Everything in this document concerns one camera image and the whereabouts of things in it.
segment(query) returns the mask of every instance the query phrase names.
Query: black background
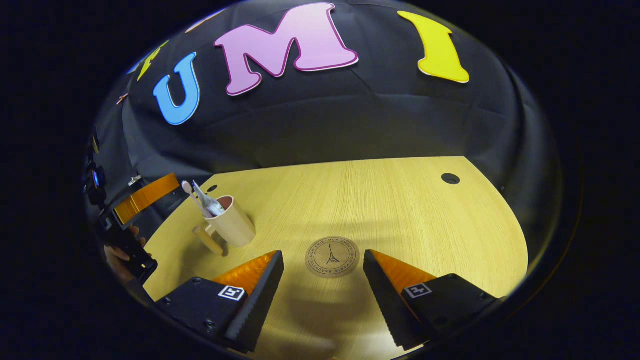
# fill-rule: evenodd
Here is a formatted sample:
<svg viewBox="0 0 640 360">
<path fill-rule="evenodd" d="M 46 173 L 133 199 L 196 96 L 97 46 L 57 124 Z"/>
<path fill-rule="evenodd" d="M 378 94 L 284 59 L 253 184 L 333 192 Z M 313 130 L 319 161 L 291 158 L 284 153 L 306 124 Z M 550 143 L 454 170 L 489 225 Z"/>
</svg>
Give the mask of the black background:
<svg viewBox="0 0 640 360">
<path fill-rule="evenodd" d="M 428 2 L 501 55 L 583 154 L 584 207 L 557 273 L 503 327 L 443 358 L 613 358 L 638 355 L 637 10 L 592 3 Z M 213 357 L 124 296 L 87 241 L 77 196 L 89 126 L 116 79 L 158 41 L 214 12 L 211 1 L 37 3 L 6 11 L 9 40 L 3 152 L 14 290 L 5 341 L 16 357 Z"/>
</svg>

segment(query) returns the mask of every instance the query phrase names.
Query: yellow letter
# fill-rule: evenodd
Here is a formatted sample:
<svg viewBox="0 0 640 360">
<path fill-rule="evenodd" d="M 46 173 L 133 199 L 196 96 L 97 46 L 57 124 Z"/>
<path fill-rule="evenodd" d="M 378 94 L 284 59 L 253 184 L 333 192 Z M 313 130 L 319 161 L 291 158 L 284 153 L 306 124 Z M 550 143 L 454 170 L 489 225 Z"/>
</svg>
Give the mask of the yellow letter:
<svg viewBox="0 0 640 360">
<path fill-rule="evenodd" d="M 153 53 L 150 53 L 149 56 L 147 56 L 147 58 L 145 59 L 145 63 L 142 64 L 142 70 L 140 70 L 138 81 L 140 81 L 140 78 L 142 78 L 142 75 L 144 75 L 145 72 L 147 72 L 147 69 L 151 66 L 151 61 L 155 59 L 156 56 L 158 56 L 158 53 L 160 53 L 160 49 L 162 49 L 162 46 L 165 46 L 166 43 L 168 42 L 169 40 L 165 41 L 164 44 L 160 45 L 160 47 L 158 47 Z"/>
<path fill-rule="evenodd" d="M 189 31 L 191 31 L 191 30 L 193 30 L 193 29 L 195 29 L 195 28 L 199 27 L 200 25 L 202 25 L 202 23 L 203 23 L 203 22 L 205 22 L 205 21 L 207 21 L 207 20 L 209 20 L 209 19 L 213 18 L 214 16 L 216 16 L 217 14 L 219 14 L 219 13 L 221 13 L 221 12 L 225 11 L 225 10 L 226 10 L 226 9 L 222 9 L 222 10 L 220 10 L 220 11 L 218 11 L 218 12 L 215 12 L 215 13 L 213 13 L 213 14 L 211 14 L 211 15 L 207 16 L 206 18 L 204 18 L 204 19 L 202 19 L 202 20 L 200 20 L 200 21 L 196 22 L 196 23 L 195 23 L 195 24 L 193 24 L 190 28 L 188 28 L 188 29 L 187 29 L 187 31 L 185 31 L 184 33 L 186 34 L 186 33 L 188 33 Z"/>
<path fill-rule="evenodd" d="M 414 13 L 398 12 L 398 15 L 411 21 L 422 39 L 424 58 L 418 61 L 420 71 L 459 83 L 469 82 L 469 73 L 460 65 L 458 53 L 449 37 L 449 28 Z"/>
</svg>

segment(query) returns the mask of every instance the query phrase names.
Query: blue letter u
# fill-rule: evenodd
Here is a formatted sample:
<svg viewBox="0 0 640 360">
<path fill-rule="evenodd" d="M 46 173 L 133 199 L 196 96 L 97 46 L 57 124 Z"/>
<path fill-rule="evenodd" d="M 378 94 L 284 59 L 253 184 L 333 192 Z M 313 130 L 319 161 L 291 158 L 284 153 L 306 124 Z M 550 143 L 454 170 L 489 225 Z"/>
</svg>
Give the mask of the blue letter u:
<svg viewBox="0 0 640 360">
<path fill-rule="evenodd" d="M 169 75 L 166 75 L 154 88 L 154 96 L 158 100 L 160 111 L 164 119 L 171 125 L 180 125 L 189 120 L 198 108 L 200 103 L 200 87 L 198 79 L 193 70 L 193 59 L 196 53 L 191 53 L 180 60 L 178 65 L 173 69 L 174 72 L 180 74 L 180 80 L 184 87 L 184 102 L 180 106 L 176 106 L 169 92 Z"/>
</svg>

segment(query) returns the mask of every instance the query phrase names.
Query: light wood tabletop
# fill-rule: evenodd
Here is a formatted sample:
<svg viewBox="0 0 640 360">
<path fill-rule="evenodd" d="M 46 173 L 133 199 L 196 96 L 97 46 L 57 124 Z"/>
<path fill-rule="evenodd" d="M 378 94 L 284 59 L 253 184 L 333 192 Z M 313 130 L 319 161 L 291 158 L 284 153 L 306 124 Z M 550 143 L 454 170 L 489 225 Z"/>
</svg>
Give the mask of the light wood tabletop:
<svg viewBox="0 0 640 360">
<path fill-rule="evenodd" d="M 446 183 L 442 174 L 459 177 Z M 215 255 L 192 229 L 206 226 L 187 199 L 145 247 L 158 261 L 144 287 L 154 300 L 188 279 L 205 279 L 281 250 L 284 274 L 252 359 L 392 359 L 396 347 L 362 270 L 366 249 L 435 276 L 456 273 L 494 297 L 527 271 L 527 244 L 491 182 L 464 157 L 316 163 L 216 174 L 215 198 L 232 195 L 255 225 L 247 246 Z M 351 273 L 314 275 L 305 254 L 327 236 L 360 251 Z"/>
</svg>

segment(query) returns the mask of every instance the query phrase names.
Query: pink letter m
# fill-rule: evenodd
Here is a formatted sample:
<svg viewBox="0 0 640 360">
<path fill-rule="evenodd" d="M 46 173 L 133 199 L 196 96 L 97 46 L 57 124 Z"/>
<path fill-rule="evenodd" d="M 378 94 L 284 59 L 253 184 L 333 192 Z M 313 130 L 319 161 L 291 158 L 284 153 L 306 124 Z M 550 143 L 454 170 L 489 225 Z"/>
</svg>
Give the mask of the pink letter m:
<svg viewBox="0 0 640 360">
<path fill-rule="evenodd" d="M 300 55 L 294 62 L 300 71 L 319 71 L 345 67 L 358 62 L 358 54 L 342 43 L 333 25 L 330 3 L 307 4 L 284 14 L 273 34 L 251 25 L 243 25 L 222 35 L 222 46 L 229 71 L 227 94 L 240 95 L 255 88 L 262 76 L 252 72 L 250 57 L 272 76 L 284 74 L 291 44 L 296 41 Z"/>
</svg>

